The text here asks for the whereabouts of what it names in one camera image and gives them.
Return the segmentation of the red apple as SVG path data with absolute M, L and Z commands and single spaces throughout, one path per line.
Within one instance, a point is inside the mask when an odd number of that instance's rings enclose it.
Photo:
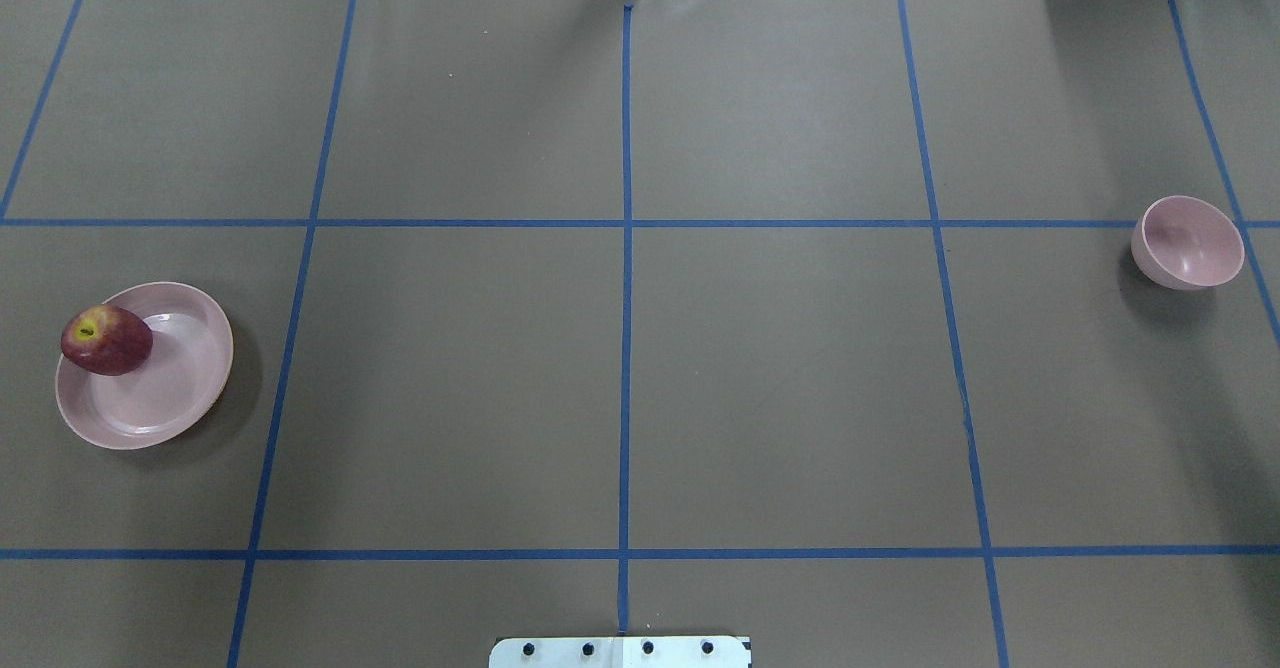
M 60 349 L 65 360 L 93 375 L 123 376 L 150 358 L 154 331 L 118 305 L 90 305 L 67 322 Z

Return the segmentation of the pink bowl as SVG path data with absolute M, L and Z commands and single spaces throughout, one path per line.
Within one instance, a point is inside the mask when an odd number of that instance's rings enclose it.
M 1233 282 L 1245 262 L 1242 232 L 1213 203 L 1171 195 L 1151 203 L 1130 235 L 1130 255 L 1148 280 L 1172 290 Z

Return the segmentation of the pink plate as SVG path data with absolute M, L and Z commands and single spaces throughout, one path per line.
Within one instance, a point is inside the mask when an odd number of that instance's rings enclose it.
M 145 282 L 106 299 L 154 331 L 150 358 L 122 376 L 58 362 L 55 399 L 70 430 L 95 447 L 155 447 L 204 418 L 220 398 L 234 358 L 221 305 L 183 282 Z

